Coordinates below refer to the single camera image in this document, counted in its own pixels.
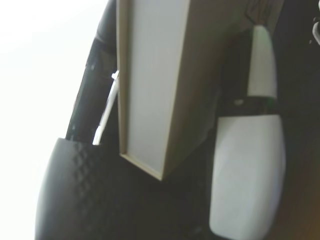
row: white box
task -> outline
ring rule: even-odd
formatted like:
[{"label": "white box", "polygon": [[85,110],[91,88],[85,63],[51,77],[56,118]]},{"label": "white box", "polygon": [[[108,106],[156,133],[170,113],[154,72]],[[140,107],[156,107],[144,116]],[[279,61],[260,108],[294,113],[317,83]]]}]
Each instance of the white box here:
[{"label": "white box", "polygon": [[231,37],[275,29],[283,0],[117,0],[120,154],[162,180],[214,123]]}]

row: bright white wall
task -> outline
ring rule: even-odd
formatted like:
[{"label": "bright white wall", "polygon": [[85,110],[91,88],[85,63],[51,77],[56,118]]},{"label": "bright white wall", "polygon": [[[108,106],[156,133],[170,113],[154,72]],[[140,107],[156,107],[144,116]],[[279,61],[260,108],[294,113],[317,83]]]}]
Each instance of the bright white wall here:
[{"label": "bright white wall", "polygon": [[34,239],[41,180],[66,134],[106,1],[1,3],[0,239]]}]

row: box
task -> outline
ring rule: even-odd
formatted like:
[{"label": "box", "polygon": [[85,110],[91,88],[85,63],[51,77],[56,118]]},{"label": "box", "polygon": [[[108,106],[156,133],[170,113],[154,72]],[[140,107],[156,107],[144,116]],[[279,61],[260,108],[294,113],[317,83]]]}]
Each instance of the box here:
[{"label": "box", "polygon": [[120,154],[162,180],[214,125],[232,36],[273,32],[283,0],[117,0]]}]

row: white background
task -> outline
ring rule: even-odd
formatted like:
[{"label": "white background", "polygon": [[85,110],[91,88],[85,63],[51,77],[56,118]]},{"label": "white background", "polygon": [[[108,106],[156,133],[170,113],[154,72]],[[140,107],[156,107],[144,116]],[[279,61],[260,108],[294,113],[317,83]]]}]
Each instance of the white background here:
[{"label": "white background", "polygon": [[34,239],[41,180],[65,137],[106,1],[1,2],[0,239]]}]

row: cardboard box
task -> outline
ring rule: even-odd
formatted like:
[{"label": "cardboard box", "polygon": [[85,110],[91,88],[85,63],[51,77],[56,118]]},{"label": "cardboard box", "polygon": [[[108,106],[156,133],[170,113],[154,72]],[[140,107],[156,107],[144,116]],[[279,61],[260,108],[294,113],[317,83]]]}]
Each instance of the cardboard box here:
[{"label": "cardboard box", "polygon": [[283,0],[117,0],[120,154],[162,180],[213,127],[231,37]]}]

